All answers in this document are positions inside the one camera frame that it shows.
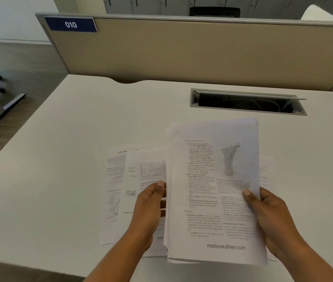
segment desk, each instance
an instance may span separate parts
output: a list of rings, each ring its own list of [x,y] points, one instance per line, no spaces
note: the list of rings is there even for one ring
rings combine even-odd
[[[308,116],[189,107],[190,89],[292,94]],[[86,276],[99,245],[106,150],[166,142],[171,123],[257,117],[260,154],[306,241],[333,266],[333,92],[68,75],[0,152],[0,261]],[[280,263],[172,265],[143,258],[132,281],[292,281]]]

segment wall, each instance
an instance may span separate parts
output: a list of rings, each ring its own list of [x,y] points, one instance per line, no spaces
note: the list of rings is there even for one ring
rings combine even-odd
[[[0,0],[0,42],[49,43],[36,12],[58,12],[53,0]]]
[[[79,13],[93,16],[106,14],[104,0],[76,0]]]

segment gray floor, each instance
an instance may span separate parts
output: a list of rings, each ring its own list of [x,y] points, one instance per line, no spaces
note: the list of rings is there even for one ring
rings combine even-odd
[[[0,43],[0,94],[4,105],[19,93],[27,96],[0,121],[0,150],[22,127],[67,75],[59,56],[51,45]],[[82,281],[82,277],[0,263],[0,282],[17,281]]]

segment beige partition panel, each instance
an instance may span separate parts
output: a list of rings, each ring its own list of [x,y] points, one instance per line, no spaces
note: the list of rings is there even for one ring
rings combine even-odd
[[[95,18],[98,33],[51,31],[71,74],[333,90],[333,23]]]

